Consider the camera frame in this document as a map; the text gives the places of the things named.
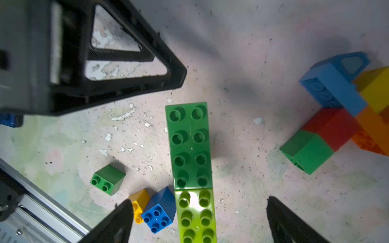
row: green 2x2 brick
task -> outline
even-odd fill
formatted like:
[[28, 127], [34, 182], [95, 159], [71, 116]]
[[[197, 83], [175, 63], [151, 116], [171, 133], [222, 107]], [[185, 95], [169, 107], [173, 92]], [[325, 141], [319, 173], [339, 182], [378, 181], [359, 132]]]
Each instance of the green 2x2 brick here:
[[212, 188], [207, 103], [166, 106], [174, 189]]

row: yellow lego brick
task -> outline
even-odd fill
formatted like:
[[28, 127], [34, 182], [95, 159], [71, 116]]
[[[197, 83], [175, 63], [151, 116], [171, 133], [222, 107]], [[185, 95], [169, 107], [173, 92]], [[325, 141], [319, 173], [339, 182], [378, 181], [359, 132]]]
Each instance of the yellow lego brick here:
[[389, 66], [364, 72], [353, 84], [376, 114], [389, 105]]
[[141, 217], [141, 214], [143, 213], [143, 210], [145, 209], [147, 203], [150, 200], [150, 196], [147, 194], [146, 189], [142, 189], [132, 194], [128, 197], [128, 199], [130, 199], [132, 202], [135, 223], [143, 223], [143, 218]]

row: blue lego brick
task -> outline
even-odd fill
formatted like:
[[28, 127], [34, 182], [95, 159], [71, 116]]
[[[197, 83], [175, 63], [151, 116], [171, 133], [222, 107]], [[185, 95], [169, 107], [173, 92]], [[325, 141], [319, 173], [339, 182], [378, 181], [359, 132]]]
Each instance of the blue lego brick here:
[[168, 187], [152, 196], [142, 213], [144, 222], [156, 234], [173, 223], [176, 212], [175, 198]]
[[327, 63], [334, 65], [348, 82], [351, 82], [369, 65], [370, 60], [364, 52], [353, 52], [320, 61], [313, 65], [311, 69]]
[[332, 63], [311, 68], [300, 83], [322, 107], [344, 107], [356, 117], [367, 106], [355, 86]]
[[23, 116], [15, 114], [0, 114], [0, 124], [12, 128], [18, 128], [23, 125]]

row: lime green lego brick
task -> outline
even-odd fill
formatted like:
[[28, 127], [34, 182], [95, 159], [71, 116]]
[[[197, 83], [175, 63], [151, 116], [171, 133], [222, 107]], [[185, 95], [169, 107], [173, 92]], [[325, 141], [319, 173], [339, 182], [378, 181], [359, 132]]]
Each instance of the lime green lego brick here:
[[174, 189], [212, 188], [207, 103], [165, 109]]
[[295, 166], [309, 175], [334, 154], [318, 134], [304, 130], [294, 134], [280, 150]]
[[91, 179], [91, 185], [99, 188], [108, 195], [115, 194], [122, 184], [126, 174], [118, 169], [107, 165], [94, 173]]
[[175, 191], [181, 243], [217, 243], [213, 189]]

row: lego duplo brick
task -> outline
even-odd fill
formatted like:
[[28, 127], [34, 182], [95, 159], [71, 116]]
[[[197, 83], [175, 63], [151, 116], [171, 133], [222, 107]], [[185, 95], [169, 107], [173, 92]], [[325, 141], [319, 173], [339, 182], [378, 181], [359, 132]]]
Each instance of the lego duplo brick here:
[[355, 117], [367, 106], [354, 85], [331, 63], [311, 68], [300, 83], [322, 107], [344, 107]]
[[174, 195], [165, 187], [150, 198], [143, 210], [142, 218], [155, 234], [173, 222], [175, 212]]
[[182, 243], [216, 243], [212, 189], [175, 191], [178, 228]]
[[355, 119], [383, 152], [389, 154], [389, 125], [383, 122], [382, 117], [367, 106]]
[[119, 190], [125, 176], [126, 174], [109, 164], [94, 173], [91, 184], [108, 195], [113, 195]]
[[351, 139], [360, 149], [381, 155], [387, 155], [363, 129], [360, 129]]
[[132, 202], [135, 223], [137, 224], [143, 223], [143, 218], [141, 214], [143, 213], [143, 210], [145, 209], [147, 203], [150, 200], [150, 196], [147, 194], [146, 189], [142, 189], [130, 195], [128, 199], [130, 199]]
[[212, 188], [207, 103], [166, 106], [175, 190]]
[[351, 82], [369, 65], [370, 60], [364, 52], [353, 52], [333, 56], [314, 64], [311, 68], [328, 63], [331, 63], [348, 82]]
[[375, 113], [389, 106], [389, 67], [363, 72], [352, 83]]
[[304, 130], [295, 133], [280, 150], [294, 165], [309, 175], [334, 154], [318, 134]]
[[301, 129], [318, 134], [333, 151], [337, 151], [360, 128], [346, 109], [321, 108]]

